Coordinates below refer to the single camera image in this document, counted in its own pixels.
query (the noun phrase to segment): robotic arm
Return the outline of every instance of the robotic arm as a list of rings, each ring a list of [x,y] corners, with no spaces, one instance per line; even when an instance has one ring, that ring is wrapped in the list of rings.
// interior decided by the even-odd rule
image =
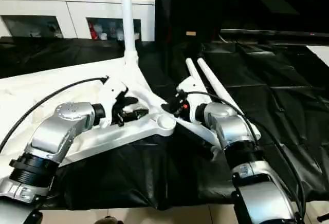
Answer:
[[[202,123],[215,131],[232,171],[234,210],[239,223],[296,223],[291,202],[254,138],[234,109],[221,103],[200,106]]]
[[[242,117],[242,111],[205,61],[199,59],[198,63],[218,97],[230,105],[214,103],[209,96],[200,95],[208,93],[191,59],[187,59],[191,77],[178,86],[176,97],[162,107],[216,134],[232,171],[232,199],[239,223],[304,223],[299,213],[294,213],[279,176],[257,147],[256,140],[261,136],[258,129]]]
[[[64,103],[36,129],[24,153],[12,160],[11,175],[0,184],[0,223],[41,223],[35,208],[47,196],[55,172],[74,138],[105,118],[101,104]]]

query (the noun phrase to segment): black cloth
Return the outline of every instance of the black cloth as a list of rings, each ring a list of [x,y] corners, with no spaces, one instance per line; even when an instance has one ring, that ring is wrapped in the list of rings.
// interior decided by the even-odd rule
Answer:
[[[8,40],[0,40],[1,77],[123,55],[122,48],[110,42]],[[329,68],[302,46],[205,44],[192,49],[203,55],[241,109],[282,143],[302,178],[307,201],[328,200]],[[180,44],[166,50],[144,44],[138,51],[140,68],[153,91],[172,97],[188,76],[185,58],[191,48]],[[282,155],[259,129],[266,160],[297,189]],[[219,153],[211,161],[207,143],[178,126],[170,137],[148,137],[59,169],[44,208],[164,210],[230,203],[232,191],[224,156]]]

